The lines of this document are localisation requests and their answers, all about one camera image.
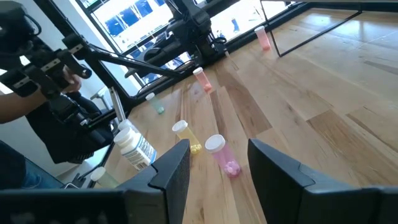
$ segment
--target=window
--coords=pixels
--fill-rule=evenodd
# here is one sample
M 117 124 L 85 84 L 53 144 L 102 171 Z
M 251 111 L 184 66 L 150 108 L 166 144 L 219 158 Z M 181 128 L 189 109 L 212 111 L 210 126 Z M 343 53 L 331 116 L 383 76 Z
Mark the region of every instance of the window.
M 107 40 L 112 49 L 128 57 L 138 58 L 145 49 L 162 38 L 172 12 L 166 0 L 75 0 Z M 205 0 L 192 0 L 198 6 Z M 285 2 L 262 2 L 268 18 L 286 8 Z M 258 0 L 240 0 L 211 18 L 211 29 L 216 37 L 231 40 L 265 21 Z M 184 53 L 163 65 L 176 68 L 190 60 Z M 144 78 L 134 76 L 144 86 L 160 75 L 148 74 Z
M 270 19 L 286 9 L 285 2 L 263 1 L 262 5 Z M 258 0 L 240 0 L 211 18 L 211 29 L 215 37 L 231 40 L 265 21 Z
M 166 26 L 173 17 L 164 0 L 109 0 L 92 16 L 122 53 Z

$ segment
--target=person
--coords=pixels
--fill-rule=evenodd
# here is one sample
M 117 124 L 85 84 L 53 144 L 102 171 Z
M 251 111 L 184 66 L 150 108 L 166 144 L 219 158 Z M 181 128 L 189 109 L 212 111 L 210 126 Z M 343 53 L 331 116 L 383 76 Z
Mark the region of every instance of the person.
M 70 85 L 62 92 L 78 91 L 81 87 L 80 77 L 67 67 L 63 69 L 63 74 Z M 0 123 L 8 123 L 23 117 L 46 101 L 40 90 L 24 98 L 16 93 L 0 95 Z M 26 169 L 25 157 L 22 154 L 0 141 L 0 189 L 34 188 L 52 188 L 52 186 L 39 174 Z

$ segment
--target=person's arm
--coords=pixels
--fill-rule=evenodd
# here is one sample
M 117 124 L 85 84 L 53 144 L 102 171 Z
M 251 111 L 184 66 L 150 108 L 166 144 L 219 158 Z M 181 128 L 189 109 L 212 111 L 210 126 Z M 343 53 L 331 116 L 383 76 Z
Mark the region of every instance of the person's arm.
M 65 79 L 70 83 L 63 93 L 78 91 L 81 87 L 81 79 L 72 75 L 72 71 L 64 68 Z M 0 124 L 4 124 L 29 114 L 42 105 L 47 99 L 40 90 L 30 96 L 20 97 L 16 93 L 0 95 Z
M 25 116 L 45 101 L 46 98 L 40 90 L 27 97 L 20 97 L 16 93 L 1 95 L 0 123 L 4 124 Z

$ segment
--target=pill bottle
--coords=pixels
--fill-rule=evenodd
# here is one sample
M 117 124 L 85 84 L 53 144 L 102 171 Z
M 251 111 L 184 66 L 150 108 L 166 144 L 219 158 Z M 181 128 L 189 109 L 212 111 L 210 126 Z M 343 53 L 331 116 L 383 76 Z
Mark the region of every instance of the pill bottle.
M 203 68 L 198 67 L 193 71 L 194 76 L 197 78 L 199 81 L 200 85 L 204 89 L 206 93 L 209 93 L 211 91 L 211 83 L 209 82 L 209 79 L 207 79 L 206 74 L 203 71 Z
M 104 167 L 98 167 L 95 169 L 91 173 L 90 179 L 105 188 L 116 188 L 120 184 L 109 173 L 107 173 Z
M 149 101 L 158 114 L 162 114 L 164 112 L 164 107 L 160 103 L 159 99 L 155 96 L 155 93 L 149 93 L 145 99 Z
M 267 37 L 267 33 L 266 33 L 264 26 L 257 27 L 254 30 L 254 32 L 257 35 L 257 38 L 259 40 L 262 50 L 265 50 L 265 51 L 270 50 L 271 45 L 269 44 L 269 39 Z
M 130 127 L 121 130 L 113 139 L 124 156 L 137 170 L 151 165 L 156 159 L 156 150 L 142 134 L 134 132 Z
M 130 127 L 133 131 L 138 132 L 138 129 L 128 119 L 121 121 L 118 125 L 119 131 L 121 131 L 125 128 L 128 128 L 128 127 Z
M 172 127 L 172 131 L 181 139 L 189 139 L 190 150 L 192 154 L 196 154 L 201 150 L 201 144 L 199 143 L 196 136 L 192 133 L 188 127 L 188 123 L 184 120 L 178 121 Z
M 241 166 L 236 162 L 232 150 L 222 135 L 215 134 L 208 138 L 205 148 L 217 160 L 218 165 L 228 177 L 237 177 L 240 174 Z

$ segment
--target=white pill bottle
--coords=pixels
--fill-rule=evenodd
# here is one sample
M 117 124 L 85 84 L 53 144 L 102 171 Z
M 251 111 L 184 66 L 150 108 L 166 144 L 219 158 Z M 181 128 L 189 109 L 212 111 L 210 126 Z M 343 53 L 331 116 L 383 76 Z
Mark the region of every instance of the white pill bottle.
M 137 170 L 145 169 L 156 160 L 156 150 L 142 134 L 134 132 L 130 127 L 121 130 L 113 139 L 124 156 Z

